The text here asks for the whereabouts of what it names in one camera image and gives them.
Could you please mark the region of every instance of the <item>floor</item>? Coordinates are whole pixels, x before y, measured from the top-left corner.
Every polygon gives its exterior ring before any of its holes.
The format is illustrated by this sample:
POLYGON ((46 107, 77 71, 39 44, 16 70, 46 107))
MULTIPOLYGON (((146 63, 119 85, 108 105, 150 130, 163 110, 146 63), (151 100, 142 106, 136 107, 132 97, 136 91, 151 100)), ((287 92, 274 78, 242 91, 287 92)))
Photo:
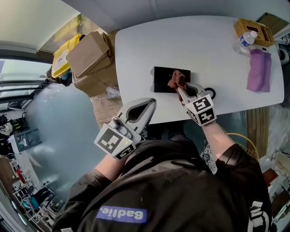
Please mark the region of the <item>floor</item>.
MULTIPOLYGON (((40 181, 49 181, 58 199, 104 157, 94 145, 99 128, 89 98, 73 85, 50 84, 26 108, 31 128, 39 129, 42 144, 27 150, 40 181)), ((244 112, 221 115, 217 121, 228 131, 246 135, 244 112)), ((186 135, 201 151, 204 135, 193 121, 186 121, 186 135)))

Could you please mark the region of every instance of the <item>yellow cable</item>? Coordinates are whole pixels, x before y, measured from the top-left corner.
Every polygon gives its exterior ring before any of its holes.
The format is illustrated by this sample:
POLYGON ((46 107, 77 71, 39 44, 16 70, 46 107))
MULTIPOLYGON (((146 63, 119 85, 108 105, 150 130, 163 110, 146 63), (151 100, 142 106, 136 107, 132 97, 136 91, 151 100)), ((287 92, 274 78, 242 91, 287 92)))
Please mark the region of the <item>yellow cable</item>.
POLYGON ((256 146, 254 145, 254 143, 249 138, 247 138, 241 134, 238 134, 238 133, 227 133, 227 135, 237 135, 237 136, 243 137, 244 139, 248 140, 250 142, 250 144, 254 147, 255 153, 257 154, 257 158, 259 158, 258 150, 257 150, 256 146))

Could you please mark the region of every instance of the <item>sleeve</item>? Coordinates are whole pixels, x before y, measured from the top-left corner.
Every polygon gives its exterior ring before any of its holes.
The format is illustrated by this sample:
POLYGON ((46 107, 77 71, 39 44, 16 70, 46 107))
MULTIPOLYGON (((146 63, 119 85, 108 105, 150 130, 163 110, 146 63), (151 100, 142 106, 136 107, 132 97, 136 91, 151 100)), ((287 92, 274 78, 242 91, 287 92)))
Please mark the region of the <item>sleeve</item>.
POLYGON ((66 205, 58 213, 53 231, 72 228, 77 231, 83 212, 89 203, 111 183, 97 170, 82 176, 70 189, 66 205))
POLYGON ((249 207, 253 201, 263 202, 264 211, 269 218, 272 217, 268 188, 257 160, 234 144, 219 157, 216 164, 216 175, 241 191, 249 207))

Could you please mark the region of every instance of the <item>person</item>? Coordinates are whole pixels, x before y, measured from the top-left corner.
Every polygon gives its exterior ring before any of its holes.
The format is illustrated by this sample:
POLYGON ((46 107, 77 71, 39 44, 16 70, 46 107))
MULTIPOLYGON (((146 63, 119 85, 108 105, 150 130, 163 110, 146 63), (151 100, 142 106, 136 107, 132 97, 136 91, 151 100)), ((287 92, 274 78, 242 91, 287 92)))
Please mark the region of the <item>person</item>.
MULTIPOLYGON (((186 88, 174 73, 169 85, 186 88)), ((202 130, 216 174, 193 141, 169 131, 168 140, 148 140, 130 157, 106 155, 72 186, 53 231, 268 231, 271 202, 259 163, 216 122, 202 130)))
POLYGON ((53 193, 47 187, 44 187, 37 191, 37 193, 24 197, 21 201, 21 206, 24 210, 31 209, 32 213, 34 214, 35 209, 38 209, 41 203, 52 194, 53 193))

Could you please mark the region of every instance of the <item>black wheel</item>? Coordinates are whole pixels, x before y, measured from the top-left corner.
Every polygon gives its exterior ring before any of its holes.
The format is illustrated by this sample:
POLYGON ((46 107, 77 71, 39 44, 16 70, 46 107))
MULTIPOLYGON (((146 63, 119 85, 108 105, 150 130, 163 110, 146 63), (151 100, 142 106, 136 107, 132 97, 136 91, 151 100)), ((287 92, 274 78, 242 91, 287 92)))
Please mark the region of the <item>black wheel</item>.
POLYGON ((205 88, 205 93, 209 94, 212 99, 216 97, 216 92, 213 88, 205 88))

